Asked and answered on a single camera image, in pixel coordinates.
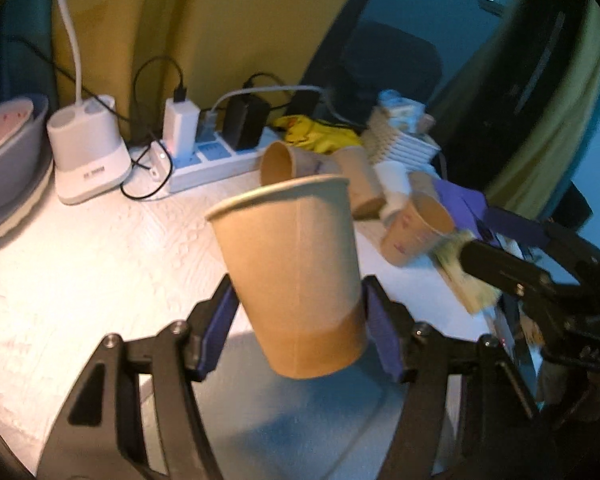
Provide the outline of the plain brown paper cup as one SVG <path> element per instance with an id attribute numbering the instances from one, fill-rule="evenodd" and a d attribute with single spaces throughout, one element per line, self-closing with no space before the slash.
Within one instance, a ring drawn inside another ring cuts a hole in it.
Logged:
<path id="1" fill-rule="evenodd" d="M 262 186 L 206 213 L 253 333 L 279 375 L 343 370 L 367 347 L 349 181 Z"/>

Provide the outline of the tilted printed paper cup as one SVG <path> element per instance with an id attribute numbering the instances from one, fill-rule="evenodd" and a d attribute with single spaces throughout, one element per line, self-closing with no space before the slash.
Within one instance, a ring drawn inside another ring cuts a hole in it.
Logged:
<path id="1" fill-rule="evenodd" d="M 455 222 L 442 203 L 424 192 L 413 192 L 381 240 L 380 253 L 393 266 L 406 266 L 454 230 Z"/>

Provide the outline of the white small cup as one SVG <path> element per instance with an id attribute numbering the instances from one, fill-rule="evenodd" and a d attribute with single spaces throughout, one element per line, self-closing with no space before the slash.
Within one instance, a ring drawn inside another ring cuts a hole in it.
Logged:
<path id="1" fill-rule="evenodd" d="M 390 226 L 394 217 L 404 208 L 411 193 L 407 169 L 400 162 L 386 160 L 374 166 L 378 180 L 384 191 L 386 203 L 379 211 L 384 226 Z"/>

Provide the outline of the lying brown paper cup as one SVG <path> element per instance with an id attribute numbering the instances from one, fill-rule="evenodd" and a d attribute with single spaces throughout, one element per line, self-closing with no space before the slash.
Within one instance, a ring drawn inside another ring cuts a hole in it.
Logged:
<path id="1" fill-rule="evenodd" d="M 386 204 L 384 189 L 365 148 L 347 146 L 334 154 L 341 173 L 349 179 L 349 197 L 355 219 L 376 218 Z"/>

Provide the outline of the lying printed paper cup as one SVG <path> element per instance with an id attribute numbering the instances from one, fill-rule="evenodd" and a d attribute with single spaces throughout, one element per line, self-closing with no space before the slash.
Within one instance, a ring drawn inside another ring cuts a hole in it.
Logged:
<path id="1" fill-rule="evenodd" d="M 296 148 L 282 141 L 275 141 L 264 151 L 260 163 L 260 183 L 272 185 L 292 179 L 339 174 L 340 167 L 328 155 Z"/>

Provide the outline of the green patterned packet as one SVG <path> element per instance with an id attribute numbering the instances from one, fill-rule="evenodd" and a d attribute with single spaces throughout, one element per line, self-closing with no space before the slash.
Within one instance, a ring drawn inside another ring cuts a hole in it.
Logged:
<path id="1" fill-rule="evenodd" d="M 496 287 L 468 274 L 460 264 L 460 251 L 475 239 L 469 230 L 454 232 L 429 255 L 434 267 L 470 315 L 493 307 L 502 294 Z"/>

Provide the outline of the purple cloth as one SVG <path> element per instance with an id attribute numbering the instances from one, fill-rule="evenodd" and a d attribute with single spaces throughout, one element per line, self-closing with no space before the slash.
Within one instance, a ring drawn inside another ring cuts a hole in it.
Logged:
<path id="1" fill-rule="evenodd" d="M 478 240 L 501 247 L 498 236 L 524 245 L 544 248 L 549 242 L 544 226 L 500 207 L 490 206 L 486 196 L 470 188 L 462 188 L 447 180 L 434 180 L 438 201 L 449 211 L 460 231 L 468 230 Z"/>

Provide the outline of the white ribbed box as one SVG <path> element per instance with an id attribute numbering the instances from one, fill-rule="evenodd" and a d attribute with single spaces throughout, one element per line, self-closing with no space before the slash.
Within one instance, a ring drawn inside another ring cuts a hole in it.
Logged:
<path id="1" fill-rule="evenodd" d="M 429 135 L 435 123 L 424 103 L 407 99 L 396 90 L 382 90 L 361 140 L 373 164 L 392 160 L 419 168 L 440 152 Z"/>

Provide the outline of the white scalloped plate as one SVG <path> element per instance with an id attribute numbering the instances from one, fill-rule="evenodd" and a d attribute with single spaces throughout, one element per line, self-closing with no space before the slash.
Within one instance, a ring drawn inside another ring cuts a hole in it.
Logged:
<path id="1" fill-rule="evenodd" d="M 21 222 L 42 200 L 54 171 L 52 150 L 48 144 L 42 148 L 32 180 L 10 202 L 0 207 L 0 238 L 17 229 Z"/>

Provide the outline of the dark chair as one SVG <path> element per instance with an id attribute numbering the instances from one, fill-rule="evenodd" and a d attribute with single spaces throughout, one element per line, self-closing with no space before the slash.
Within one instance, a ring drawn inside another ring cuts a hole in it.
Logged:
<path id="1" fill-rule="evenodd" d="M 329 71 L 330 102 L 343 118 L 364 125 L 381 91 L 425 103 L 442 78 L 442 59 L 429 41 L 395 27 L 359 24 Z"/>

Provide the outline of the white power strip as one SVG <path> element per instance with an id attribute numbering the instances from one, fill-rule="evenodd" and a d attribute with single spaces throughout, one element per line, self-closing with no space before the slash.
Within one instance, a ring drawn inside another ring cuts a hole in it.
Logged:
<path id="1" fill-rule="evenodd" d="M 256 148 L 236 152 L 216 134 L 213 141 L 196 144 L 185 162 L 174 159 L 172 170 L 169 170 L 166 153 L 152 142 L 146 153 L 133 155 L 140 166 L 132 170 L 123 188 L 142 200 L 160 200 L 190 188 L 257 171 L 264 150 L 277 139 L 276 133 L 265 128 Z"/>

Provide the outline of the grey bowl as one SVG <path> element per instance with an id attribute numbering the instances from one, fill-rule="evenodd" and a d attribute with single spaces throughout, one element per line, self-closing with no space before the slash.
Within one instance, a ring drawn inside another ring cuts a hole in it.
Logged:
<path id="1" fill-rule="evenodd" d="M 33 178 L 45 140 L 47 112 L 44 94 L 25 94 L 0 103 L 0 208 Z"/>

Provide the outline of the white lamp base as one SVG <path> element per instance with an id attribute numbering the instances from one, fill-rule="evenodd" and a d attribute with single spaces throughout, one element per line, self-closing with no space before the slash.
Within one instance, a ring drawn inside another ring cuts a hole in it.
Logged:
<path id="1" fill-rule="evenodd" d="M 82 96 L 82 60 L 67 0 L 57 0 L 74 66 L 74 102 L 50 116 L 47 135 L 55 164 L 55 190 L 76 205 L 123 183 L 132 162 L 119 132 L 116 100 L 108 94 Z"/>

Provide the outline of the black plug adapter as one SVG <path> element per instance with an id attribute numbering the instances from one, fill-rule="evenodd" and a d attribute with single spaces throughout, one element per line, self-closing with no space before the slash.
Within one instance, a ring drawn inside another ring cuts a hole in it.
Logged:
<path id="1" fill-rule="evenodd" d="M 256 94 L 228 100 L 221 136 L 236 152 L 255 148 L 271 113 L 271 104 Z"/>

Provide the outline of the white plug adapter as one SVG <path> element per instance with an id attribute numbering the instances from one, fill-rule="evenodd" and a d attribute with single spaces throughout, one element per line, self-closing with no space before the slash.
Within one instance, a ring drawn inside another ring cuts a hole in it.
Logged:
<path id="1" fill-rule="evenodd" d="M 171 157 L 185 160 L 193 154 L 200 108 L 191 100 L 166 100 L 163 114 L 162 138 Z"/>

